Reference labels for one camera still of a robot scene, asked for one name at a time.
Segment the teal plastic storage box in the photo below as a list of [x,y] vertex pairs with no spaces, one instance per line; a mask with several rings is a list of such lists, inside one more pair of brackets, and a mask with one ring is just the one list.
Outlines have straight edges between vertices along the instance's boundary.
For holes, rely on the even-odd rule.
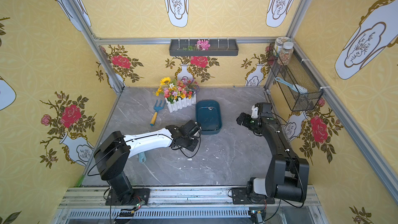
[[220,104],[215,100],[197,102],[195,117],[201,126],[202,135],[215,135],[221,131],[222,117]]

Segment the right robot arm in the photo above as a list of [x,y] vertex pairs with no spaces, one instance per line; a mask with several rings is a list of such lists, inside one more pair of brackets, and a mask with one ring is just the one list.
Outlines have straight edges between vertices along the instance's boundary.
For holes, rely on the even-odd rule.
[[272,153],[264,178],[251,178],[247,183],[247,196],[251,198],[277,198],[282,201],[304,203],[307,196],[309,163],[300,158],[287,141],[283,125],[272,111],[271,103],[257,103],[251,114],[240,113],[236,122],[254,135],[265,138]]

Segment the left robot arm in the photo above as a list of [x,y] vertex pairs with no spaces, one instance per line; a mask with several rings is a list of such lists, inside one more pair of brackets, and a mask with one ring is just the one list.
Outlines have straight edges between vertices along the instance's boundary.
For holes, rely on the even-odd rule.
[[123,135],[115,131],[94,152],[95,166],[101,180],[108,182],[119,201],[130,199],[134,197],[134,191],[124,174],[130,157],[167,147],[195,151],[200,136],[201,126],[193,120],[181,127],[168,125],[154,132],[136,135]]

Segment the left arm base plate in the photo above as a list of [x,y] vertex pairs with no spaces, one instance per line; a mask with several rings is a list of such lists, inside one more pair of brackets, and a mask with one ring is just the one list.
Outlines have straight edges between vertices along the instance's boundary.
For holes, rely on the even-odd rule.
[[118,196],[111,189],[106,197],[106,206],[136,206],[147,205],[150,197],[149,188],[133,188],[123,196]]

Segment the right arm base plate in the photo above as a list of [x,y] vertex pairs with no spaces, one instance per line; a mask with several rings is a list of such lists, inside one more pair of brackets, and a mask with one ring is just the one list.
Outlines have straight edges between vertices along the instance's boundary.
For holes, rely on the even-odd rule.
[[247,188],[231,188],[228,196],[232,198],[234,205],[262,205],[262,204],[274,204],[275,199],[269,198],[265,195],[256,194],[254,192],[248,192]]

